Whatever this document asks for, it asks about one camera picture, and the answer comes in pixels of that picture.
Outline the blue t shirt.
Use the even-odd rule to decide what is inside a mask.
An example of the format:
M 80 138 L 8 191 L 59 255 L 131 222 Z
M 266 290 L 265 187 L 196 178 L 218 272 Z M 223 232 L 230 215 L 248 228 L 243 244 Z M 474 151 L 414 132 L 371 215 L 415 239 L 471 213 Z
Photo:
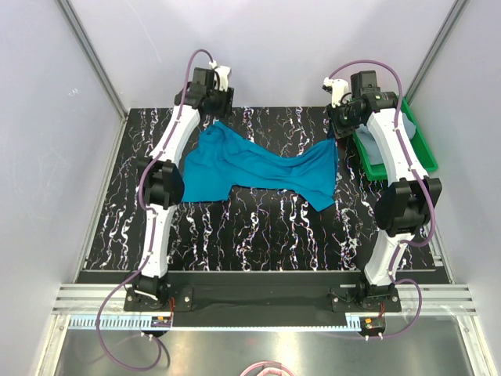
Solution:
M 185 158 L 182 202 L 223 201 L 234 186 L 242 186 L 294 191 L 320 212 L 334 203 L 337 164 L 334 139 L 296 157 L 280 157 L 217 121 Z

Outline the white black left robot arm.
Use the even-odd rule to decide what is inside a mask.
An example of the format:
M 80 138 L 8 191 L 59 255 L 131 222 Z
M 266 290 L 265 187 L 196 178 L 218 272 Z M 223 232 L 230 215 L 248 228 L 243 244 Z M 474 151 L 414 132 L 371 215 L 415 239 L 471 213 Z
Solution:
M 146 212 L 146 229 L 139 270 L 129 281 L 128 300 L 137 298 L 153 310 L 172 302 L 168 291 L 167 250 L 173 215 L 185 183 L 178 165 L 182 152 L 204 115 L 223 118 L 231 113 L 234 89 L 231 68 L 196 67 L 192 79 L 175 97 L 171 119 L 160 141 L 138 160 L 138 202 Z

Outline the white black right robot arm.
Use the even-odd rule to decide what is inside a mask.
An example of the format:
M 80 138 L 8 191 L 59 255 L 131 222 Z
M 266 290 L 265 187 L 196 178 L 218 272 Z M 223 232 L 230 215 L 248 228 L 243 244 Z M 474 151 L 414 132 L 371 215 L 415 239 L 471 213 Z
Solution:
M 377 240 L 373 253 L 354 287 L 330 291 L 334 312 L 398 311 L 395 278 L 398 264 L 420 229 L 435 220 L 434 208 L 442 192 L 420 163 L 405 131 L 399 93 L 384 92 L 373 70 L 353 74 L 349 81 L 325 78 L 330 131 L 349 136 L 364 125 L 374 138 L 387 173 L 387 189 L 374 207 Z

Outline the grey t shirt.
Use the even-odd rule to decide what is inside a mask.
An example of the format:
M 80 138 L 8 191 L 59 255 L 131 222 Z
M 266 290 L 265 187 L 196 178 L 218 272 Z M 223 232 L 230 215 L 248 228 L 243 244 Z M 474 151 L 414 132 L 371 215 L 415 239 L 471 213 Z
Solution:
M 416 134 L 416 126 L 411 120 L 409 120 L 407 114 L 403 114 L 402 119 L 406 135 L 409 137 L 409 139 L 412 139 Z M 361 144 L 364 146 L 366 150 L 369 163 L 371 165 L 383 164 L 384 161 L 380 153 L 379 147 L 373 135 L 369 132 L 369 129 L 365 125 L 360 125 L 355 132 Z

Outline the green plastic tray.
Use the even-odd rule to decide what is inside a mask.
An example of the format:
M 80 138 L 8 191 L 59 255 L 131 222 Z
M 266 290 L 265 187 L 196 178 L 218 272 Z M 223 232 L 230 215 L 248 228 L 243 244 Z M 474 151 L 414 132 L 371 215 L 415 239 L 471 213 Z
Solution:
M 414 150 L 415 155 L 419 159 L 421 165 L 427 172 L 434 172 L 438 169 L 438 163 L 434 158 L 434 155 L 431 152 L 431 148 L 428 146 L 426 139 L 424 138 L 421 129 L 418 125 L 417 120 L 415 119 L 413 112 L 410 110 L 409 104 L 406 99 L 402 102 L 401 107 L 402 114 L 407 114 L 409 120 L 411 120 L 416 126 L 416 134 L 410 139 L 410 143 Z M 363 170 L 366 173 L 367 179 L 369 181 L 382 181 L 387 178 L 386 169 L 383 164 L 371 165 L 369 163 L 368 156 L 366 154 L 366 150 L 364 146 L 361 144 L 358 136 L 353 136 L 355 140 L 355 145 L 358 149 L 359 156 L 361 159 L 361 163 L 363 166 Z

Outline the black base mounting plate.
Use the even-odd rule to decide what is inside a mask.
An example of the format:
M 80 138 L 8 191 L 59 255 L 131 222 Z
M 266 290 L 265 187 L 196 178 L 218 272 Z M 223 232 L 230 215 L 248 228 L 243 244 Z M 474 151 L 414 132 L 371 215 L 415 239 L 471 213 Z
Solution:
M 190 312 L 206 307 L 285 307 L 306 306 L 335 313 L 399 313 L 402 305 L 397 291 L 379 302 L 363 303 L 355 288 L 319 285 L 195 285 L 166 287 L 156 300 L 127 289 L 127 311 L 152 312 L 174 305 L 176 312 Z

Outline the aluminium frame rail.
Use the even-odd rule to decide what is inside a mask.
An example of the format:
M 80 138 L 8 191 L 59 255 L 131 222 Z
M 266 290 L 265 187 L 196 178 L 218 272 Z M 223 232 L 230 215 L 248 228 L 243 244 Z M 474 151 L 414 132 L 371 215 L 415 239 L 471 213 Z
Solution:
M 53 313 L 97 313 L 107 295 L 114 286 L 109 284 L 64 284 L 56 296 Z M 381 308 L 369 308 L 362 311 L 362 304 L 350 301 L 343 295 L 350 285 L 327 287 L 320 285 L 181 285 L 170 289 L 175 300 L 175 312 L 195 312 L 202 308 L 316 308 L 341 313 L 368 313 L 375 315 Z M 425 316 L 459 315 L 473 316 L 476 309 L 470 291 L 461 284 L 421 284 L 421 311 Z M 418 293 L 413 285 L 396 287 L 396 297 L 384 303 L 384 313 L 410 315 L 418 308 Z M 146 304 L 145 309 L 152 310 L 159 303 L 152 304 L 138 299 L 137 293 L 128 293 L 120 288 L 105 305 L 106 313 L 132 311 L 133 303 Z

